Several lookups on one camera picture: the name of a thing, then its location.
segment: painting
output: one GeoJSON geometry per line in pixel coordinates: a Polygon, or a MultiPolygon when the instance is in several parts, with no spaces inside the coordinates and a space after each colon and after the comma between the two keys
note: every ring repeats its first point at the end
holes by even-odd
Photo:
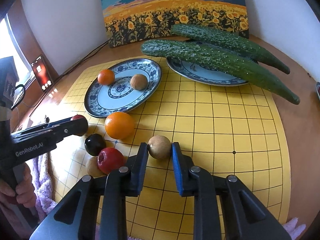
{"type": "Polygon", "coordinates": [[[244,0],[101,0],[110,46],[171,36],[177,23],[249,37],[244,0]]]}

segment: green cucumber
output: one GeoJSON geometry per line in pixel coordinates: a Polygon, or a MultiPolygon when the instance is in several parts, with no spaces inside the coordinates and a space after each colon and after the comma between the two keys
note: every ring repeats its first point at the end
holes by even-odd
{"type": "Polygon", "coordinates": [[[176,24],[171,27],[171,32],[196,41],[207,42],[219,46],[222,49],[233,50],[243,57],[248,57],[275,67],[286,74],[290,73],[289,67],[272,55],[268,50],[246,38],[236,36],[233,33],[193,24],[176,24]]]}
{"type": "Polygon", "coordinates": [[[298,105],[300,98],[288,89],[266,68],[222,49],[214,49],[191,42],[150,40],[141,46],[141,51],[153,57],[173,57],[186,62],[217,69],[251,84],[273,92],[298,105]]]}

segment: yellow board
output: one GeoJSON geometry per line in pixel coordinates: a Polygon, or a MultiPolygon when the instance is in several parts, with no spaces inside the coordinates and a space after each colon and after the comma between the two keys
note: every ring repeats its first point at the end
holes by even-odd
{"type": "MultiPolygon", "coordinates": [[[[89,116],[83,103],[99,71],[120,60],[86,69],[59,105],[57,118],[86,116],[86,135],[101,134],[108,147],[115,147],[126,156],[137,154],[141,142],[164,135],[179,142],[183,154],[191,156],[195,165],[217,176],[238,176],[280,223],[285,223],[290,201],[290,162],[271,93],[249,84],[217,87],[193,82],[172,71],[165,58],[147,58],[159,63],[163,75],[156,92],[130,112],[136,121],[132,136],[124,141],[110,138],[104,129],[105,119],[89,116]]],[[[65,138],[52,151],[57,201],[86,174],[90,155],[84,150],[85,138],[65,138]]],[[[193,198],[179,196],[171,161],[149,157],[141,195],[127,199],[127,229],[129,235],[145,240],[192,239],[193,198]]]]}

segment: orange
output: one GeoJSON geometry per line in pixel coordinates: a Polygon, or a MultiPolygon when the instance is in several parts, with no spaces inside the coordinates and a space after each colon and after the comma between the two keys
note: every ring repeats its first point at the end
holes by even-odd
{"type": "Polygon", "coordinates": [[[127,138],[134,131],[134,119],[127,113],[115,112],[106,118],[107,134],[116,140],[127,138]]]}
{"type": "Polygon", "coordinates": [[[101,70],[98,75],[98,83],[104,86],[111,85],[115,81],[115,74],[110,69],[101,70]]]}

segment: metal screw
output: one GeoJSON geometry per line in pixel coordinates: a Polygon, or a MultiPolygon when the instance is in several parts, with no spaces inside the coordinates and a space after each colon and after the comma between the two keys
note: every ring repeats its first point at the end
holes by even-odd
{"type": "Polygon", "coordinates": [[[201,170],[201,168],[199,166],[193,166],[191,167],[191,171],[192,172],[199,172],[201,170]]]}
{"type": "Polygon", "coordinates": [[[90,181],[91,180],[91,176],[90,175],[84,175],[83,177],[82,177],[82,181],[84,181],[84,182],[88,182],[88,181],[90,181]]]}
{"type": "Polygon", "coordinates": [[[237,176],[235,176],[235,175],[229,175],[229,176],[228,176],[228,180],[229,180],[230,182],[236,182],[236,181],[238,180],[238,178],[237,178],[237,176]]]}
{"type": "Polygon", "coordinates": [[[125,173],[125,172],[127,172],[128,170],[129,170],[129,168],[126,167],[126,166],[122,166],[122,167],[119,168],[119,172],[121,172],[121,173],[125,173]]]}

